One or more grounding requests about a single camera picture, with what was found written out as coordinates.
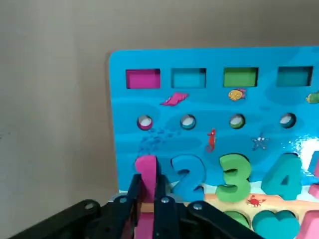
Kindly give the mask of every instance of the pink shape block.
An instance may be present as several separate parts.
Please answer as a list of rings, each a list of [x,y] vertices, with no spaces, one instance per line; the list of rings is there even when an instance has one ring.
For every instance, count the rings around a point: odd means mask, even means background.
[[[319,211],[308,211],[296,239],[319,238]]]
[[[135,162],[135,167],[142,175],[145,191],[142,192],[143,202],[152,203],[155,197],[157,159],[154,155],[139,157]]]
[[[315,176],[319,177],[319,160],[317,161],[317,164],[316,164]],[[312,184],[309,188],[309,194],[319,199],[319,184]]]
[[[126,80],[128,89],[160,88],[160,70],[127,70]]]
[[[141,213],[135,229],[136,239],[153,239],[154,214]]]
[[[309,188],[309,194],[319,199],[319,184],[312,184]]]

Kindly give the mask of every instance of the red seahorse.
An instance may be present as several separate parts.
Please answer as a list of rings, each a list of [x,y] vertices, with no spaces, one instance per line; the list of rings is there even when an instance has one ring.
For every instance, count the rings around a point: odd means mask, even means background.
[[[207,134],[209,136],[208,146],[206,147],[207,152],[212,152],[215,149],[216,144],[216,129],[212,129],[210,133]]]

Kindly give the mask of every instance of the white wall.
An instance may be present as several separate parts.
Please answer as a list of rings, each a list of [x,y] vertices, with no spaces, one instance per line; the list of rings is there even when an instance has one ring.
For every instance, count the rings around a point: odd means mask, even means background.
[[[319,43],[317,0],[0,0],[0,238],[116,192],[106,60]]]

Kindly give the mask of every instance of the rectangular slot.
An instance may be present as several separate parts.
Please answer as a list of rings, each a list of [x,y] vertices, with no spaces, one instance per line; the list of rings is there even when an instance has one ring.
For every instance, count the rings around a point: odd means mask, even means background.
[[[206,87],[206,68],[175,68],[171,74],[173,88]]]
[[[310,86],[312,75],[312,66],[279,67],[277,76],[277,86]]]
[[[224,87],[254,87],[257,86],[258,68],[230,67],[224,70]]]
[[[126,70],[126,86],[128,89],[158,89],[160,88],[160,70]]]

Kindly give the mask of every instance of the number block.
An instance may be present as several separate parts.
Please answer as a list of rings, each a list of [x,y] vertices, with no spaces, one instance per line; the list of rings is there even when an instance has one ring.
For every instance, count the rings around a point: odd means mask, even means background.
[[[241,154],[227,154],[220,158],[227,186],[220,185],[216,195],[223,202],[239,202],[244,200],[251,190],[247,180],[251,174],[251,165]]]
[[[181,178],[172,192],[183,198],[184,202],[204,200],[204,190],[200,186],[205,179],[205,167],[194,155],[180,155],[171,160],[176,172],[187,170],[188,174]]]
[[[319,177],[319,159],[317,159],[314,173],[316,177]],[[319,199],[319,184],[312,184],[309,188],[309,193]]]
[[[268,195],[279,195],[284,200],[295,200],[301,193],[302,162],[295,154],[283,154],[261,183]]]
[[[244,225],[245,227],[250,228],[247,218],[244,215],[242,215],[241,213],[236,212],[236,211],[227,211],[224,213],[226,215],[228,215],[229,217],[231,217],[232,219],[239,222],[240,224]]]
[[[319,237],[319,211],[308,211],[301,224],[296,239],[315,239]]]
[[[261,211],[253,218],[253,229],[265,239],[293,239],[300,230],[300,225],[290,211],[274,214],[271,211]]]
[[[157,159],[154,155],[145,155],[139,157],[135,162],[136,170],[141,173],[143,184],[142,198],[145,203],[154,202],[156,175],[157,175]]]

